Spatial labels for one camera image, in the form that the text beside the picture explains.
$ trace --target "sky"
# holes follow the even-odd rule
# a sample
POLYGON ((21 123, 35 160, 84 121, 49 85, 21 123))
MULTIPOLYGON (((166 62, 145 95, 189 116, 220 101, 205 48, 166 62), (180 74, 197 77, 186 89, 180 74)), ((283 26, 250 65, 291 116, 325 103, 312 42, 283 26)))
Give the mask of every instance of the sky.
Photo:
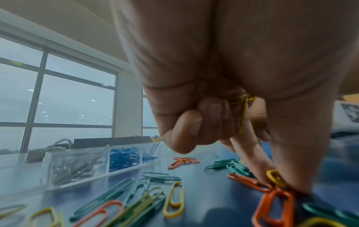
MULTIPOLYGON (((42 51, 0 38, 0 57, 40 66, 42 51)), ((46 69, 115 85, 115 76, 76 62, 48 55, 46 69)), ((37 72, 0 64, 0 122, 27 121, 37 72)), ((44 75, 34 123, 112 125, 114 91, 93 85, 44 75)), ((143 98, 143 126, 156 127, 146 98, 143 98)), ((0 154, 18 152, 25 128, 0 127, 0 154)), ((59 139, 111 137, 112 129, 32 128, 28 150, 52 145, 59 139)), ((158 135, 144 129, 144 135, 158 135)))

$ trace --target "blue desk surface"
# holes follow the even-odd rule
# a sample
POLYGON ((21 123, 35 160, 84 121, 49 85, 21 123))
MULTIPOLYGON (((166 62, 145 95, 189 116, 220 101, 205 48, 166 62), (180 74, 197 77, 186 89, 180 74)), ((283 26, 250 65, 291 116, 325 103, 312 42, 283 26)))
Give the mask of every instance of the blue desk surface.
MULTIPOLYGON (((263 148, 270 156, 269 144, 263 144, 263 148)), ((359 165, 332 155, 333 153, 336 154, 333 149, 342 148, 332 148, 331 156, 327 157, 323 162, 312 198, 303 197, 297 200, 296 224, 309 217, 300 205, 302 201, 307 200, 314 200, 323 206, 344 209, 359 214, 359 165)), ((347 154, 358 152, 359 154, 359 149, 353 149, 350 152, 347 149, 345 152, 347 154)), ((207 149, 205 152, 187 155, 187 157, 196 157, 200 160, 199 164, 186 164, 176 169, 168 170, 167 166, 174 162, 172 158, 175 156, 176 154, 163 157, 160 163, 123 174, 32 197, 26 201, 29 207, 25 217, 22 220, 14 221, 8 226, 22 226, 23 224, 21 223, 23 223, 24 218, 29 217, 30 214, 37 210, 49 206, 54 206, 56 211, 63 212, 66 226, 73 226, 73 223, 68 222, 68 217, 76 209, 126 178, 133 177, 138 179, 142 172, 162 172, 180 177, 185 192, 185 210, 180 217, 166 220, 161 210, 148 220, 144 225, 145 227, 252 226, 251 218, 263 193, 228 179, 227 174, 229 171, 227 169, 204 171, 204 166, 211 165, 216 160, 237 158, 237 154, 231 153, 225 148, 207 149), (220 158, 213 158, 209 155, 210 152, 215 152, 220 158)), ((150 188, 158 186, 164 189, 165 194, 171 188, 171 184, 152 183, 150 188)), ((126 194, 122 195, 118 200, 121 201, 125 197, 126 194)), ((279 218, 282 211, 281 202, 275 200, 272 207, 272 217, 279 218)))

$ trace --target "clear plastic organizer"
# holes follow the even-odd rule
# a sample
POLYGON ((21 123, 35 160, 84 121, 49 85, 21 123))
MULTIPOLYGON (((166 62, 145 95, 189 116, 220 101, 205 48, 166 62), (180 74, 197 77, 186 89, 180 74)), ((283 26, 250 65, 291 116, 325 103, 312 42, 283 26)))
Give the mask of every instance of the clear plastic organizer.
POLYGON ((48 152, 41 166, 41 183, 56 190, 119 174, 160 160, 159 143, 130 144, 48 152))

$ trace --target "fingernail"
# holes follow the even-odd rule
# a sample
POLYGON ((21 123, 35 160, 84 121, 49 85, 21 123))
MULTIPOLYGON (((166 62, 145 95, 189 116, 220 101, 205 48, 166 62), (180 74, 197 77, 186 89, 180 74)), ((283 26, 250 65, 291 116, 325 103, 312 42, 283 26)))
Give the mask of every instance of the fingernail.
POLYGON ((192 128, 191 128, 191 134, 196 136, 199 134, 199 131, 201 129, 201 124, 202 124, 202 118, 197 119, 193 122, 192 124, 192 128))
POLYGON ((208 115, 213 121, 217 121, 221 116, 221 104, 213 104, 208 108, 208 115))
POLYGON ((229 108, 229 103, 227 100, 224 101, 224 109, 223 109, 223 115, 222 118, 227 120, 229 118, 229 112, 231 111, 229 108))

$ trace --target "skin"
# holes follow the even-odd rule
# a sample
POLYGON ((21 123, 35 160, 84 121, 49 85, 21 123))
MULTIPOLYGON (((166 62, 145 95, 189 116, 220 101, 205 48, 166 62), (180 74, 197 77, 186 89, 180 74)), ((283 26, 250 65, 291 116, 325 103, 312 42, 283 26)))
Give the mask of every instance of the skin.
POLYGON ((257 178, 309 193, 358 40, 356 0, 112 0, 115 26, 162 140, 179 153, 228 141, 257 178), (228 95, 265 100, 274 163, 228 95))

